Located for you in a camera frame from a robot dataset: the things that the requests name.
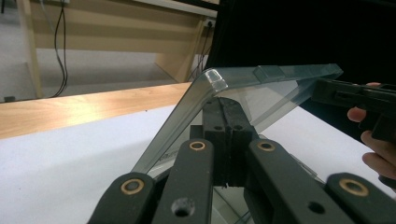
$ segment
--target finger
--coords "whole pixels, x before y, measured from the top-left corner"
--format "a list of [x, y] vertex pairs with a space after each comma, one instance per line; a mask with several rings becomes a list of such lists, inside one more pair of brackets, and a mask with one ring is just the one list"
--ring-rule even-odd
[[362, 157], [364, 163], [380, 175], [396, 179], [396, 166], [390, 164], [384, 158], [374, 152], [368, 152]]
[[361, 134], [361, 141], [380, 157], [396, 167], [396, 146], [390, 142], [374, 139], [371, 131]]
[[352, 121], [361, 122], [366, 117], [366, 111], [357, 107], [353, 107], [347, 111], [346, 115]]

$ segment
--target glass pane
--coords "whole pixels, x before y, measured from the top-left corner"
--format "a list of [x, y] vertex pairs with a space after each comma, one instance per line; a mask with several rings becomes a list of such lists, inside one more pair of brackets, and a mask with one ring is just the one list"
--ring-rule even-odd
[[178, 146], [189, 139], [190, 125], [201, 124], [199, 113], [213, 97], [237, 100], [260, 133], [306, 100], [318, 78], [337, 78], [336, 64], [213, 68], [196, 78], [158, 131], [133, 171], [155, 175], [171, 166]]

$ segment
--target dark background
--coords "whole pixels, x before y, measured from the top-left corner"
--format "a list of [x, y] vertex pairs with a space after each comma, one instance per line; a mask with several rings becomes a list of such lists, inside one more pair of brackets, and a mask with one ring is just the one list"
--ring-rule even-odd
[[[206, 68], [337, 63], [338, 80], [392, 84], [396, 2], [228, 0], [218, 14]], [[302, 108], [360, 140], [347, 108], [308, 100]]]

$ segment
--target white table surface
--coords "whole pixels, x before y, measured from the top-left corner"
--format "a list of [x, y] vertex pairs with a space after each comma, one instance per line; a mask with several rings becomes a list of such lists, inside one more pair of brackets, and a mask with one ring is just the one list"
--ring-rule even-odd
[[[0, 223], [86, 223], [131, 171], [174, 107], [0, 140]], [[297, 107], [263, 134], [326, 179], [349, 172], [389, 196], [361, 155], [370, 149]]]

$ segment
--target black cable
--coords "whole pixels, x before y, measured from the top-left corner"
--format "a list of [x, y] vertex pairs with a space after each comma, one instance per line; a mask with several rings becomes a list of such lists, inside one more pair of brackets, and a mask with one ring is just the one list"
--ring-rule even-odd
[[[64, 63], [62, 63], [61, 57], [59, 56], [58, 44], [57, 44], [58, 30], [59, 30], [61, 21], [63, 21], [63, 23], [64, 23]], [[58, 97], [67, 86], [68, 72], [67, 72], [67, 67], [66, 67], [66, 18], [64, 16], [64, 0], [61, 0], [61, 12], [59, 14], [59, 18], [56, 23], [55, 34], [54, 34], [54, 47], [55, 47], [55, 52], [56, 52], [56, 59], [57, 59], [59, 65], [61, 66], [63, 79], [62, 79], [62, 84], [61, 84], [61, 87], [59, 88], [59, 90], [50, 98]]]
[[204, 58], [205, 58], [205, 55], [210, 51], [210, 49], [212, 48], [212, 47], [209, 47], [207, 50], [206, 50], [206, 52], [204, 52], [204, 50], [205, 50], [205, 47], [206, 47], [206, 41], [207, 41], [207, 39], [209, 38], [209, 34], [210, 34], [210, 29], [212, 28], [212, 22], [210, 21], [208, 24], [208, 29], [207, 29], [207, 33], [206, 33], [206, 38], [205, 38], [205, 42], [204, 42], [204, 46], [202, 47], [202, 52], [201, 52], [201, 55], [198, 57], [198, 64], [197, 64], [197, 66], [194, 68], [194, 70], [192, 70], [192, 72], [191, 72], [191, 74], [190, 74], [190, 76], [189, 76], [189, 78], [187, 79], [187, 80], [190, 80], [190, 78], [192, 78], [193, 77], [193, 74], [195, 73], [195, 77], [194, 78], [196, 78], [197, 76], [198, 76], [198, 73], [200, 72], [199, 71], [199, 68], [201, 67], [201, 72], [204, 70]]
[[[210, 50], [211, 50], [211, 48], [212, 48], [212, 46], [210, 46], [207, 50], [206, 50], [206, 52], [205, 52], [205, 54], [207, 54]], [[192, 70], [192, 72], [191, 72], [191, 74], [190, 74], [190, 76], [189, 76], [189, 78], [187, 79], [187, 80], [190, 80], [190, 78], [192, 77], [192, 75], [194, 75], [194, 72], [199, 68], [199, 66], [200, 66], [200, 63], [202, 63], [203, 61], [199, 61], [198, 62], [198, 65], [194, 68], [194, 70]]]

